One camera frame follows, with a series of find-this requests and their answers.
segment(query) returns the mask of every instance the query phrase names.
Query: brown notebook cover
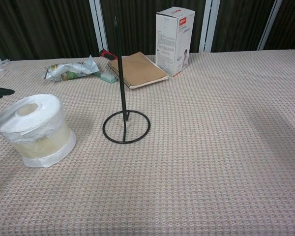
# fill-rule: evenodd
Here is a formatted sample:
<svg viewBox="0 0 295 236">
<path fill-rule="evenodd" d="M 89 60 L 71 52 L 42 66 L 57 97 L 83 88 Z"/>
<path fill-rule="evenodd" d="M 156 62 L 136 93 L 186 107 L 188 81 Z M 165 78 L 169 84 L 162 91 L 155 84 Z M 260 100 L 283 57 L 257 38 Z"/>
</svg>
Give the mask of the brown notebook cover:
<svg viewBox="0 0 295 236">
<path fill-rule="evenodd" d="M 108 66 L 119 75 L 117 60 L 110 61 Z M 122 58 L 122 68 L 124 83 L 130 89 L 139 88 L 168 78 L 166 72 L 141 52 Z"/>
</svg>

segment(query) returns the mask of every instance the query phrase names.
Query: beige tablecloth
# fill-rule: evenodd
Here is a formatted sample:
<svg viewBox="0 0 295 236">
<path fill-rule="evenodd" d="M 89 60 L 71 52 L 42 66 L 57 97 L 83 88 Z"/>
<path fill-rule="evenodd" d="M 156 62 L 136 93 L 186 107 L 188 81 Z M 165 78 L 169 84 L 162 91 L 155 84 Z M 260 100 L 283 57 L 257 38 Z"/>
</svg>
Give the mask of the beige tablecloth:
<svg viewBox="0 0 295 236">
<path fill-rule="evenodd" d="M 118 83 L 40 79 L 45 66 L 82 59 L 7 65 L 0 87 L 16 92 L 0 99 L 0 113 L 52 93 L 77 143 L 52 167 L 29 168 L 0 135 L 0 234 L 294 235 L 295 50 L 189 60 L 174 78 L 126 89 L 127 108 L 151 121 L 129 145 L 102 133 L 121 110 Z M 128 138 L 146 126 L 131 114 Z M 121 137 L 121 116 L 107 129 Z"/>
</svg>

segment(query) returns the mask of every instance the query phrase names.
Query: circular wire base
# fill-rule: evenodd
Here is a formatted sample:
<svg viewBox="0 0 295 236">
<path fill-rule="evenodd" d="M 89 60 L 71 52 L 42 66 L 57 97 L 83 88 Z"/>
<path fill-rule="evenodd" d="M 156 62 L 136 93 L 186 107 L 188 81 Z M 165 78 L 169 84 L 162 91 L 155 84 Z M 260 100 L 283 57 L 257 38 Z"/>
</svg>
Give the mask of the circular wire base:
<svg viewBox="0 0 295 236">
<path fill-rule="evenodd" d="M 109 117 L 105 120 L 105 122 L 104 122 L 104 124 L 103 124 L 103 133 L 104 133 L 105 137 L 106 137 L 108 140 L 110 140 L 110 141 L 112 141 L 112 142 L 114 142 L 114 143 L 117 143 L 117 144 L 130 144 L 130 143 L 134 143 L 134 142 L 136 142 L 136 141 L 141 140 L 142 138 L 144 138 L 144 137 L 148 134 L 149 129 L 151 128 L 151 123 L 150 123 L 148 117 L 147 117 L 146 115 L 144 115 L 142 112 L 133 111 L 133 110 L 127 110 L 127 117 L 130 115 L 130 113 L 137 113 L 137 114 L 139 114 L 139 115 L 142 115 L 142 116 L 147 120 L 147 130 L 146 130 L 146 132 L 145 132 L 142 136 L 140 136 L 140 137 L 138 137 L 138 138 L 136 138 L 136 139 L 134 139 L 134 140 L 130 140 L 130 141 L 126 141 L 126 140 L 125 140 L 125 141 L 119 141 L 119 140 L 115 140 L 115 139 L 112 139 L 111 137 L 109 137 L 109 136 L 107 135 L 107 133 L 106 133 L 106 130 L 105 130 L 106 124 L 107 124 L 107 122 L 108 122 L 112 117 L 114 117 L 114 116 L 116 116 L 116 115 L 118 115 L 118 114 L 120 114 L 120 113 L 122 113 L 122 111 L 120 111 L 120 112 L 116 112 L 116 113 L 113 113 L 111 116 L 109 116 Z"/>
</svg>

